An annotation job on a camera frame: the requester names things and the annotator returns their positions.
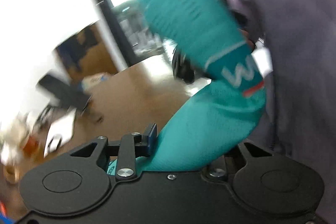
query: red stripe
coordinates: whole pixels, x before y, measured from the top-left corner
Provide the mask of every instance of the red stripe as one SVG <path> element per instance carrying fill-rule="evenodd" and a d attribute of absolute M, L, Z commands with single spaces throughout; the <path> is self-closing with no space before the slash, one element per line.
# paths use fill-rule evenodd
<path fill-rule="evenodd" d="M 261 81 L 259 84 L 249 88 L 248 90 L 245 90 L 243 92 L 244 97 L 250 97 L 253 93 L 255 93 L 257 90 L 260 90 L 264 86 L 264 81 Z"/>
<path fill-rule="evenodd" d="M 7 217 L 7 210 L 5 205 L 0 201 L 0 212 L 4 217 Z"/>

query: wall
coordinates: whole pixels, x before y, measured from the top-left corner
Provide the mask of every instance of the wall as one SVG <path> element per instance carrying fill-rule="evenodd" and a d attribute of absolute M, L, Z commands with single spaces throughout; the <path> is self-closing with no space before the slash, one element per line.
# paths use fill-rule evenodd
<path fill-rule="evenodd" d="M 51 69 L 61 78 L 68 78 L 52 50 L 100 17 L 95 0 L 0 0 L 2 122 L 18 111 L 44 108 L 49 97 L 35 89 L 38 80 Z M 110 55 L 119 58 L 117 68 L 124 69 L 111 33 L 104 22 L 100 25 Z"/>

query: person's hand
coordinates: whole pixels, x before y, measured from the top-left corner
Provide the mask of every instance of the person's hand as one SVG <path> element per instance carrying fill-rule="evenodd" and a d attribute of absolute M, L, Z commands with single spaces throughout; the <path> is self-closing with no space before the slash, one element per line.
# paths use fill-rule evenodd
<path fill-rule="evenodd" d="M 245 37 L 246 43 L 250 46 L 251 50 L 254 51 L 255 44 L 249 39 L 249 33 L 245 30 L 239 29 L 241 34 Z"/>

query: white stripe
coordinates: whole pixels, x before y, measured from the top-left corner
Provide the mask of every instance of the white stripe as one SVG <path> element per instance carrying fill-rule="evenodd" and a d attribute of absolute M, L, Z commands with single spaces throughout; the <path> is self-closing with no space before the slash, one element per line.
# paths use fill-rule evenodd
<path fill-rule="evenodd" d="M 219 52 L 215 55 L 210 56 L 209 59 L 207 60 L 207 62 L 205 63 L 204 71 L 207 71 L 207 69 L 208 69 L 208 67 L 211 63 L 217 61 L 218 59 L 222 58 L 224 55 L 227 55 L 228 53 L 234 51 L 235 49 L 241 47 L 244 44 L 246 44 L 246 41 L 238 42 L 238 43 L 234 44 L 233 46 L 228 47 L 228 48 L 224 49 L 223 51 L 221 51 L 221 52 Z"/>
<path fill-rule="evenodd" d="M 222 70 L 222 75 L 234 88 L 240 87 L 242 78 L 246 81 L 251 81 L 254 78 L 254 71 L 258 71 L 251 55 L 246 56 L 245 62 L 247 68 L 245 68 L 241 63 L 238 63 L 235 68 L 234 75 L 232 75 L 226 67 Z"/>

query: black frame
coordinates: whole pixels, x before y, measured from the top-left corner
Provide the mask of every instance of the black frame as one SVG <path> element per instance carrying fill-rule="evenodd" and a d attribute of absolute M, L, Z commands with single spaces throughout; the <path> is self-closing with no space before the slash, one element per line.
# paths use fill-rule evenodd
<path fill-rule="evenodd" d="M 120 52 L 122 53 L 127 65 L 130 67 L 141 61 L 139 57 L 136 56 L 129 43 L 124 31 L 122 30 L 116 16 L 112 13 L 113 4 L 111 0 L 97 0 L 97 5 L 99 6 L 107 25 L 109 26 L 112 35 L 117 43 Z"/>

